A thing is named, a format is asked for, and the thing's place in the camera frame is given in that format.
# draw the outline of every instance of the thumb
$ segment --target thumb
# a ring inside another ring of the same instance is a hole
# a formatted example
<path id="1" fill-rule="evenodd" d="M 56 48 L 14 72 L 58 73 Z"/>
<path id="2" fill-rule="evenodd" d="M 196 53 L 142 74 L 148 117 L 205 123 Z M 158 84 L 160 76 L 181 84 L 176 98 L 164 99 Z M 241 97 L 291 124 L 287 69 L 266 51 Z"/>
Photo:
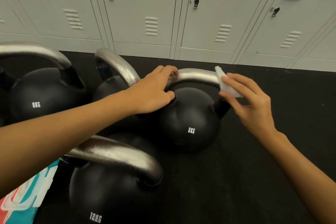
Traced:
<path id="1" fill-rule="evenodd" d="M 169 95 L 170 100 L 173 100 L 173 99 L 175 98 L 175 93 L 174 93 L 174 91 L 169 90 L 169 91 L 167 91 L 167 94 Z"/>
<path id="2" fill-rule="evenodd" d="M 219 95 L 223 97 L 226 100 L 226 102 L 228 102 L 232 106 L 236 114 L 240 115 L 242 113 L 243 111 L 242 105 L 237 101 L 237 99 L 231 93 L 227 91 L 220 91 Z"/>

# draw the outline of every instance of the locker vent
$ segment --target locker vent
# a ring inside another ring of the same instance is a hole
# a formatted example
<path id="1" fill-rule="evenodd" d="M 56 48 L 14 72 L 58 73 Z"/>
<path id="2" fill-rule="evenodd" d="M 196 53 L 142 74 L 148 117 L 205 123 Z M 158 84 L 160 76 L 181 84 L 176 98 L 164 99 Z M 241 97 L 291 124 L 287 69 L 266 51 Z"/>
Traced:
<path id="1" fill-rule="evenodd" d="M 158 35 L 158 19 L 156 17 L 145 17 L 146 35 Z"/>
<path id="2" fill-rule="evenodd" d="M 232 28 L 231 25 L 222 24 L 219 28 L 219 32 L 217 33 L 215 42 L 225 42 L 228 38 L 230 28 Z"/>
<path id="3" fill-rule="evenodd" d="M 299 38 L 302 32 L 292 31 L 286 38 L 286 40 L 280 45 L 281 48 L 290 48 L 292 44 Z"/>
<path id="4" fill-rule="evenodd" d="M 73 9 L 63 9 L 65 16 L 69 21 L 70 28 L 83 29 L 81 20 L 79 19 L 78 12 Z"/>

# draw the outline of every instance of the person's left hand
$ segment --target person's left hand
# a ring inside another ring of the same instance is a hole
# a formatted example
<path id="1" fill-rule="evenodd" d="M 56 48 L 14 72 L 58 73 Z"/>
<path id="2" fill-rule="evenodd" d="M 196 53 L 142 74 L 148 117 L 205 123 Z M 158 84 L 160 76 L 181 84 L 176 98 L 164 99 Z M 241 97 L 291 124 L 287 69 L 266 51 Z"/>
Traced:
<path id="1" fill-rule="evenodd" d="M 135 112 L 150 113 L 167 105 L 175 98 L 173 91 L 165 92 L 169 76 L 175 73 L 174 66 L 158 66 L 144 79 L 126 90 L 135 104 Z"/>

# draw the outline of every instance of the hand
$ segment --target hand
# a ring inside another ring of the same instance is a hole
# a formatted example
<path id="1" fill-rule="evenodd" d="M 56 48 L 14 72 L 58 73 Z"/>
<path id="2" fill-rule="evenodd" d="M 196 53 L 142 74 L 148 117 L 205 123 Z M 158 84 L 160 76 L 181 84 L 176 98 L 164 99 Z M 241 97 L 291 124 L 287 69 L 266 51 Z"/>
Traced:
<path id="1" fill-rule="evenodd" d="M 229 92 L 219 92 L 219 95 L 233 107 L 242 124 L 256 138 L 263 140 L 278 133 L 271 112 L 271 98 L 260 89 L 256 82 L 240 74 L 232 73 L 228 73 L 227 77 L 223 76 L 221 79 L 249 101 L 250 105 L 243 106 Z"/>
<path id="2" fill-rule="evenodd" d="M 169 76 L 175 73 L 174 66 L 158 66 L 144 79 L 127 89 L 135 103 L 135 113 L 150 113 L 167 105 L 175 98 L 173 91 L 164 92 Z"/>

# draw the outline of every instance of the white wipe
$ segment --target white wipe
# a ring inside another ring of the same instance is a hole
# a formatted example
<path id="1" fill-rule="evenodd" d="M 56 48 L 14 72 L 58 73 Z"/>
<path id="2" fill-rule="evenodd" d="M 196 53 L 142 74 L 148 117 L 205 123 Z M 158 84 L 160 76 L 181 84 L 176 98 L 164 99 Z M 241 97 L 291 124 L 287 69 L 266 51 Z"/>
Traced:
<path id="1" fill-rule="evenodd" d="M 231 86 L 225 84 L 221 80 L 221 77 L 226 76 L 226 74 L 223 72 L 223 70 L 221 69 L 220 66 L 216 66 L 215 71 L 216 71 L 216 74 L 217 74 L 217 77 L 218 77 L 219 86 L 220 86 L 221 91 L 222 90 L 227 91 L 227 92 L 231 93 L 235 98 L 242 98 L 243 97 L 241 94 L 239 94 L 237 91 L 235 91 Z"/>

